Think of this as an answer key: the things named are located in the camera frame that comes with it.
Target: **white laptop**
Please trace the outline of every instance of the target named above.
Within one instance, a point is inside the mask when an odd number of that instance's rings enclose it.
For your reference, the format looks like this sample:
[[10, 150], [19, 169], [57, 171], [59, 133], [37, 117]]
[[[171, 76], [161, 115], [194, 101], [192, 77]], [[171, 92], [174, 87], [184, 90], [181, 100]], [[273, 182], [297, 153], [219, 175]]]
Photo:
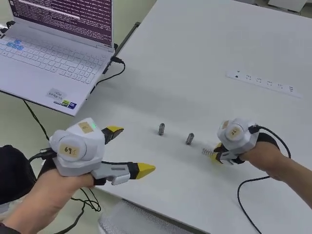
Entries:
[[9, 0], [0, 91], [75, 116], [114, 54], [113, 0]]

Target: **black sleeve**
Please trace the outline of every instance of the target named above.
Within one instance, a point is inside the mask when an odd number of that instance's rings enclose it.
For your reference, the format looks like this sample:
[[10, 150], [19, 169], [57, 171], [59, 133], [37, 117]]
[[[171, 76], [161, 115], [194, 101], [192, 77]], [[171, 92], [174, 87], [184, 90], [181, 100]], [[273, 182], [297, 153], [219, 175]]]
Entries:
[[12, 228], [5, 227], [2, 223], [0, 223], [0, 234], [20, 234], [20, 233]]

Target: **wrist strap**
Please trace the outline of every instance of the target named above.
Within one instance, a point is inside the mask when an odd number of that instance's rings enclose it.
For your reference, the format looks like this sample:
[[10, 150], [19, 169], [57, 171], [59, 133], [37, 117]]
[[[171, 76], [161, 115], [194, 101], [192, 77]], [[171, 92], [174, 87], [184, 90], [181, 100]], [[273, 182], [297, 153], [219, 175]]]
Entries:
[[[266, 134], [266, 133], [259, 133], [259, 136], [258, 136], [258, 139], [257, 139], [257, 142], [267, 142], [267, 143], [271, 143], [273, 145], [275, 145], [278, 149], [278, 144], [276, 142], [276, 140], [270, 136], [269, 134]], [[236, 159], [232, 159], [232, 161], [234, 163], [237, 163], [237, 164], [242, 164], [244, 163], [245, 161], [241, 160], [239, 157], [237, 157]]]
[[[56, 169], [56, 165], [53, 161], [53, 159], [49, 158], [47, 159], [43, 166], [42, 166], [42, 169], [38, 175], [38, 178], [45, 172], [49, 171], [49, 170], [52, 170], [52, 169]], [[94, 179], [93, 178], [93, 181], [94, 181], [94, 185], [104, 185], [106, 183], [106, 179], [105, 178], [102, 178], [102, 179]]]

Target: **spring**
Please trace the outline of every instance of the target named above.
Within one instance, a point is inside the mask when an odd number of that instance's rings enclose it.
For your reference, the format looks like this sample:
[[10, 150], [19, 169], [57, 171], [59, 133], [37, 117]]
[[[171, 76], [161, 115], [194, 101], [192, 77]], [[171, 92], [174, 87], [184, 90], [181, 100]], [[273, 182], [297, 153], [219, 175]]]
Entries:
[[192, 143], [193, 139], [194, 139], [194, 134], [190, 133], [189, 136], [186, 139], [185, 144], [190, 145]]
[[210, 157], [211, 155], [213, 155], [214, 151], [213, 150], [208, 150], [206, 148], [203, 148], [203, 151], [201, 153], [203, 155], [206, 155], [206, 156]]
[[165, 124], [161, 123], [159, 126], [158, 135], [162, 136], [164, 135], [164, 132], [165, 132]]

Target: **power strip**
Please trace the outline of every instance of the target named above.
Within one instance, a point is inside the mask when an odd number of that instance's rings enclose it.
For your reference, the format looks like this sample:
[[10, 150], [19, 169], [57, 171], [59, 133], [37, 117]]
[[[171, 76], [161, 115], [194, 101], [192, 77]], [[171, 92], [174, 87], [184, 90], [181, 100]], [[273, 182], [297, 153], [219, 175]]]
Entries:
[[298, 93], [293, 86], [275, 83], [273, 81], [252, 76], [248, 73], [244, 73], [242, 71], [229, 71], [226, 73], [228, 78], [236, 79], [245, 83], [253, 84], [256, 86], [260, 86], [262, 88], [274, 90], [280, 93], [284, 93], [296, 98], [302, 98], [303, 96]]

